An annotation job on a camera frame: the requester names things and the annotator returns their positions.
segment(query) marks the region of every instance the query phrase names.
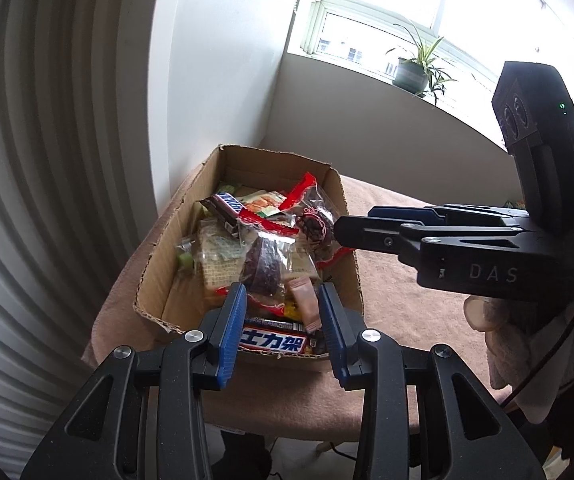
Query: cardboard box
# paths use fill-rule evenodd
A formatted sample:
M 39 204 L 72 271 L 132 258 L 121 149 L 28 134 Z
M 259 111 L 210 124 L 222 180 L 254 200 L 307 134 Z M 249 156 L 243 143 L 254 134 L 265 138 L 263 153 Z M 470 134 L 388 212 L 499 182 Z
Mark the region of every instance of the cardboard box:
M 253 190 L 290 190 L 306 171 L 316 177 L 340 213 L 347 214 L 340 176 L 329 164 L 294 153 L 242 146 L 216 148 L 196 175 L 149 256 L 136 293 L 136 312 L 157 323 L 169 336 L 197 328 L 207 308 L 203 301 L 202 276 L 197 274 L 191 279 L 180 280 L 176 275 L 176 245 L 183 236 L 195 232 L 202 216 L 197 202 L 214 193 L 219 182 L 235 182 Z M 347 254 L 326 269 L 323 279 L 328 278 L 336 285 L 344 306 L 362 314 L 363 296 L 355 254 Z M 327 360 L 326 355 L 287 356 L 240 348 L 238 358 L 264 364 L 279 360 L 281 365 L 288 367 L 313 369 L 318 368 L 313 362 Z

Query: snack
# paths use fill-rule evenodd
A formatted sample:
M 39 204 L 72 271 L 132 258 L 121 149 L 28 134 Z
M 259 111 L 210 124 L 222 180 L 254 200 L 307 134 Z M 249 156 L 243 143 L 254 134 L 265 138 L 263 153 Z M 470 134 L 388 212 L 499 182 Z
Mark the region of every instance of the snack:
M 178 258 L 178 272 L 183 276 L 192 276 L 195 272 L 195 261 L 193 260 L 192 237 L 185 237 L 176 246 L 176 256 Z
M 307 336 L 298 332 L 259 328 L 245 322 L 240 336 L 240 346 L 248 350 L 302 354 L 307 345 Z
M 296 227 L 307 237 L 318 269 L 353 251 L 342 247 L 334 238 L 334 222 L 339 213 L 311 173 L 305 173 L 287 194 L 280 210 L 295 215 Z
M 314 333 L 322 328 L 320 313 L 318 312 L 318 298 L 311 280 L 307 276 L 301 276 L 287 282 L 289 291 L 293 294 L 302 316 L 302 322 L 308 333 Z
M 290 247 L 298 230 L 275 224 L 243 209 L 239 216 L 240 243 L 245 250 L 245 261 L 240 283 L 249 294 L 283 298 L 281 277 L 289 272 Z
M 230 184 L 228 182 L 219 182 L 218 189 L 216 193 L 229 193 L 232 196 L 236 195 L 237 190 L 240 188 L 240 184 Z
M 307 333 L 302 323 L 293 321 L 276 321 L 262 317 L 248 317 L 245 324 L 259 326 L 261 328 L 277 328 L 278 330 L 288 330 L 290 332 Z
M 245 256 L 240 283 L 249 292 L 273 296 L 281 284 L 281 261 L 274 237 L 259 233 Z
M 216 289 L 214 293 L 217 296 L 220 296 L 222 299 L 219 304 L 222 304 L 224 298 L 229 293 L 229 285 L 228 286 L 221 286 L 220 288 Z M 302 322 L 302 316 L 296 304 L 292 301 L 285 301 L 283 302 L 273 302 L 270 303 L 271 298 L 264 298 L 261 302 L 259 299 L 255 297 L 254 294 L 247 295 L 247 311 L 250 312 L 253 308 L 258 309 L 260 311 L 266 312 L 268 314 L 272 314 L 276 317 L 284 317 L 286 319 L 291 319 L 292 321 Z
M 325 343 L 325 336 L 322 330 L 316 330 L 313 334 L 309 335 L 307 340 L 308 348 L 311 348 L 311 353 L 314 355 L 322 355 L 327 353 L 327 344 Z
M 263 189 L 250 195 L 239 197 L 238 201 L 252 213 L 256 213 L 261 218 L 267 218 L 280 212 L 278 208 L 285 201 L 285 197 L 277 191 L 265 191 Z
M 207 303 L 219 306 L 224 296 L 219 290 L 238 281 L 243 249 L 216 218 L 207 218 L 198 227 L 198 259 L 203 273 Z
M 238 215 L 243 205 L 229 193 L 216 193 L 204 200 L 201 204 L 214 215 L 225 230 L 232 236 L 238 236 Z
M 313 283 L 320 281 L 311 247 L 307 237 L 301 232 L 296 236 L 296 243 L 289 248 L 289 272 L 284 280 L 291 280 L 299 276 L 307 276 Z

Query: black cable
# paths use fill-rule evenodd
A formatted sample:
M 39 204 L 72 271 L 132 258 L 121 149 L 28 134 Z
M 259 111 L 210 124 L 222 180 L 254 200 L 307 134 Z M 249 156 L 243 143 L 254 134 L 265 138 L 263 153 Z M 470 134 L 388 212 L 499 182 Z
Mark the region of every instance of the black cable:
M 349 460 L 353 460 L 354 462 L 356 462 L 355 456 L 347 455 L 347 453 L 343 453 L 342 451 L 337 450 L 333 442 L 330 442 L 329 445 L 331 446 L 331 449 L 334 450 L 334 453 L 339 454 L 340 456 L 344 456 L 345 458 L 348 458 Z
M 571 318 L 571 321 L 569 322 L 569 324 L 564 328 L 564 331 L 560 335 L 560 338 L 558 338 L 558 341 L 556 341 L 556 344 L 551 347 L 551 350 L 549 352 L 547 352 L 545 354 L 545 356 L 538 362 L 538 364 L 531 370 L 531 372 L 529 372 L 529 374 L 527 375 L 525 380 L 522 383 L 520 383 L 516 388 L 514 388 L 512 390 L 512 393 L 509 394 L 509 396 L 505 400 L 503 400 L 503 402 L 500 404 L 501 408 L 506 408 L 507 405 L 510 402 L 512 402 L 512 400 L 515 399 L 516 396 L 521 391 L 523 391 L 525 389 L 527 384 L 529 384 L 531 382 L 531 380 L 538 374 L 539 371 L 542 370 L 542 368 L 545 367 L 545 365 L 556 354 L 556 352 L 558 352 L 558 350 L 560 350 L 560 347 L 564 344 L 564 342 L 567 340 L 567 338 L 569 338 L 569 336 L 571 335 L 571 332 L 573 332 L 573 330 L 574 330 L 574 316 Z

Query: hand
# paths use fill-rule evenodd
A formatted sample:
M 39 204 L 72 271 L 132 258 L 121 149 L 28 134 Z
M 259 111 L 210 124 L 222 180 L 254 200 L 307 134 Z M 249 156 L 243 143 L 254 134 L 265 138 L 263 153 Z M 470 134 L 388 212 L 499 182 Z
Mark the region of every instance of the hand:
M 509 322 L 509 300 L 470 296 L 465 318 L 470 327 L 484 332 L 492 388 L 521 384 L 533 367 L 556 344 L 574 316 L 574 301 L 541 330 L 528 336 Z M 574 382 L 574 330 L 556 354 L 518 394 L 515 402 L 529 422 L 539 424 L 547 416 L 561 390 Z

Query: transparent plastic packaging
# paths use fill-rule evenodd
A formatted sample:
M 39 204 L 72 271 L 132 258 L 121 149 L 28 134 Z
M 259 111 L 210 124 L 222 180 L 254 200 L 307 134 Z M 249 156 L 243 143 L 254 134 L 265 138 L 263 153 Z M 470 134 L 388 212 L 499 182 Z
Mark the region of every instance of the transparent plastic packaging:
M 353 251 L 342 247 L 334 238 L 334 222 L 340 213 L 311 173 L 305 173 L 288 193 L 280 210 L 295 216 L 296 227 L 306 236 L 318 269 L 330 266 L 343 254 Z
M 238 237 L 245 257 L 239 280 L 255 297 L 284 300 L 283 278 L 291 272 L 298 229 L 276 224 L 243 210 Z

